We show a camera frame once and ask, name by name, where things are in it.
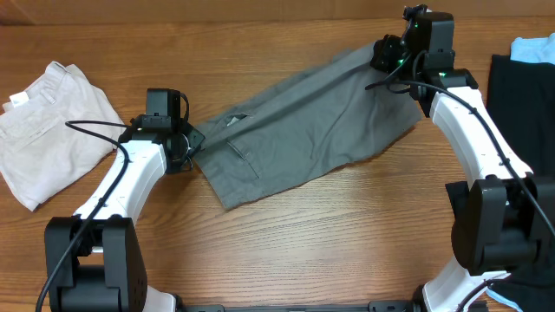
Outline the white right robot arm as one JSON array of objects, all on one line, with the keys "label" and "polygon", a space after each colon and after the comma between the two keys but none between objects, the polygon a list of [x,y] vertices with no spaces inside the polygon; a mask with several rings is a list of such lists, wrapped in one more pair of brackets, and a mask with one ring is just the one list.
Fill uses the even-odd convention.
[{"label": "white right robot arm", "polygon": [[489,117],[477,83],[454,68],[446,40],[417,48],[386,35],[373,49],[372,68],[383,85],[408,86],[423,113],[445,134],[466,179],[448,186],[455,221],[454,255],[441,273],[422,285],[411,311],[472,311],[473,302],[517,269],[542,263],[554,238],[554,184],[538,179],[506,143]]}]

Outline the grey shorts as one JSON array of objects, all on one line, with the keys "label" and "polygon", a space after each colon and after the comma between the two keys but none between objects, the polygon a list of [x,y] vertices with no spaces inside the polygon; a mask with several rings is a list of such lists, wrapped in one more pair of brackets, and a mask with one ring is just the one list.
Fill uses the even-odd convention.
[{"label": "grey shorts", "polygon": [[381,153],[421,119],[407,94],[367,90],[372,44],[308,68],[200,124],[195,159],[225,209]]}]

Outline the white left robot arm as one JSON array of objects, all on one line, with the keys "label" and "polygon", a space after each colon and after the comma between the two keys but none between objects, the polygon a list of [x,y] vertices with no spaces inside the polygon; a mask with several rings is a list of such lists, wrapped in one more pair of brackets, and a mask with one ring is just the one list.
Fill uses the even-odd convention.
[{"label": "white left robot arm", "polygon": [[205,137],[182,127],[123,127],[118,152],[93,195],[44,231],[48,277],[36,300],[53,311],[181,311],[181,299],[150,286],[135,223],[157,181],[190,171]]}]

